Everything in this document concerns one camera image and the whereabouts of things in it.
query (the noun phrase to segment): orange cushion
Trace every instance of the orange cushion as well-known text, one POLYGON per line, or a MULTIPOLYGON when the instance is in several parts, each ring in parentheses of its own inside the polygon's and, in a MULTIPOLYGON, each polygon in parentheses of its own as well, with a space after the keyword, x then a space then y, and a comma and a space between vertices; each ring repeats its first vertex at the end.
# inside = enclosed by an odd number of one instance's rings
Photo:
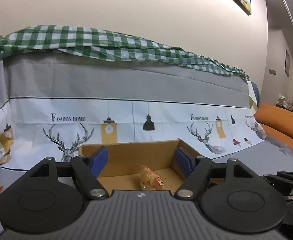
POLYGON ((254 117, 259 123, 272 127, 293 138, 292 112, 276 106, 260 104, 254 117))
POLYGON ((279 141, 287 144, 288 146, 290 146, 293 149, 293 139, 287 135, 285 135, 284 133, 281 133, 275 129, 273 129, 272 127, 269 127, 265 124, 261 124, 261 126, 263 127, 266 135, 270 135, 276 139, 278 139, 279 141))

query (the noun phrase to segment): green checkered cloth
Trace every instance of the green checkered cloth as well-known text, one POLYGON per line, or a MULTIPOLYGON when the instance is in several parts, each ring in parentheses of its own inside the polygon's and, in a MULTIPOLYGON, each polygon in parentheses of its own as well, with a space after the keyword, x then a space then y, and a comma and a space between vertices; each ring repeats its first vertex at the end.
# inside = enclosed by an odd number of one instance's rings
POLYGON ((51 50, 106 61, 152 61, 219 75, 248 75, 239 68, 144 38, 82 27, 38 25, 0 36, 0 59, 14 54, 51 50))

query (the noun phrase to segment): deer head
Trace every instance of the deer head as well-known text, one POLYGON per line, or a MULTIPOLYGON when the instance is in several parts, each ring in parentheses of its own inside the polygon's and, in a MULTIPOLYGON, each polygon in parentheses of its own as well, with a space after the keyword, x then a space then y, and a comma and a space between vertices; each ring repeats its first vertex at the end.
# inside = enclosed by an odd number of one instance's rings
POLYGON ((190 132, 192 135, 196 136, 196 137, 198 138, 198 140, 199 140, 200 142, 202 142, 205 146, 208 146, 208 145, 209 145, 209 144, 208 144, 208 136, 210 135, 210 133, 212 133, 213 124, 212 124, 212 126, 210 126, 210 125, 208 124, 208 130, 205 128, 205 135, 204 135, 204 138, 202 138, 201 135, 198 134, 198 129, 197 129, 197 128, 196 128, 195 131, 192 130, 193 125, 194 125, 194 122, 191 124, 190 128, 188 127, 188 125, 186 126, 187 129, 189 130, 189 132, 190 132))
POLYGON ((257 121, 254 121, 254 127, 252 127, 251 125, 248 125, 247 121, 245 121, 245 124, 247 125, 247 127, 250 127, 252 131, 258 132, 258 126, 259 123, 257 121))
POLYGON ((45 132, 44 128, 43 128, 43 132, 45 133, 45 136, 51 142, 57 144, 58 149, 63 152, 63 156, 62 156, 62 159, 61 159, 62 162, 69 162, 71 160, 71 158, 74 157, 74 152, 76 152, 79 149, 79 145, 84 143, 84 142, 87 142, 91 138, 91 136, 93 134, 93 131, 94 131, 94 127, 93 127, 93 129, 91 131, 91 134, 89 135, 88 130, 81 124, 81 126, 85 130, 85 135, 82 136, 82 140, 80 140, 79 133, 77 133, 77 140, 72 142, 71 148, 66 148, 65 145, 64 145, 64 142, 60 140, 60 133, 59 132, 57 134, 57 138, 52 136, 52 129, 53 129, 54 126, 55 126, 55 124, 52 125, 52 127, 49 129, 48 134, 45 132))

